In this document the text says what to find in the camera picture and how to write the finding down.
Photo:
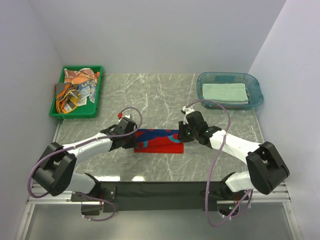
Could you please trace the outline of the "red blue patterned cloth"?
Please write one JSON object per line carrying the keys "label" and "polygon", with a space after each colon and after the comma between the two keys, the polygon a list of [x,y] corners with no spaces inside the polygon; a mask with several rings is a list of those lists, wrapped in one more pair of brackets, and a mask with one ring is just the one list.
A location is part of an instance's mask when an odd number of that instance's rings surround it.
{"label": "red blue patterned cloth", "polygon": [[139,129],[136,132],[135,153],[183,154],[184,144],[176,129]]}

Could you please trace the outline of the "green panda towel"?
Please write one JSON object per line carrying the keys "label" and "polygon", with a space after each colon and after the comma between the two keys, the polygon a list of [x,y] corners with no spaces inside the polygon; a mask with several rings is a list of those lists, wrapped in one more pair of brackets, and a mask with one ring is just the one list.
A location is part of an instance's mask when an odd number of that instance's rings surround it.
{"label": "green panda towel", "polygon": [[205,83],[202,85],[202,96],[206,100],[249,100],[244,83]]}

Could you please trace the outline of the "orange yellow cloth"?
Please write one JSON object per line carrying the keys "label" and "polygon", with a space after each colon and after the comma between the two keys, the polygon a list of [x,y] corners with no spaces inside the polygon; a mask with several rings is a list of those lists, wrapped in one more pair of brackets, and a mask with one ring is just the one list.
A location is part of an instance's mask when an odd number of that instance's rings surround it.
{"label": "orange yellow cloth", "polygon": [[58,83],[55,92],[55,108],[59,114],[68,114],[78,107],[78,101],[81,100],[78,84]]}

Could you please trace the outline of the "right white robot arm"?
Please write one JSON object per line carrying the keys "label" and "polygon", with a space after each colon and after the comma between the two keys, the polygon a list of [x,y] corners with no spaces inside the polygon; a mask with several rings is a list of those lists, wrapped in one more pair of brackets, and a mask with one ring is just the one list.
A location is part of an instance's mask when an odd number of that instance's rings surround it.
{"label": "right white robot arm", "polygon": [[255,189],[270,194],[290,176],[290,171],[275,145],[269,141],[252,142],[227,133],[220,127],[209,126],[200,111],[184,107],[184,119],[178,123],[178,139],[183,143],[198,141],[246,164],[247,170],[232,172],[220,181],[220,194],[231,200],[238,192]]}

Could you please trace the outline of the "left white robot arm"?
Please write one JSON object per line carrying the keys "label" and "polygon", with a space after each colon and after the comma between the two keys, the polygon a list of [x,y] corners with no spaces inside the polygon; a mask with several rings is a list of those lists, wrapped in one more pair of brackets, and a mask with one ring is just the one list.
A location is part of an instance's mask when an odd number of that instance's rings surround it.
{"label": "left white robot arm", "polygon": [[82,141],[66,145],[53,142],[43,152],[30,174],[30,179],[52,196],[73,191],[82,193],[89,201],[95,201],[101,194],[100,182],[89,173],[76,173],[77,165],[118,148],[133,148],[136,143],[136,129],[137,124],[127,115],[122,117],[118,124]]}

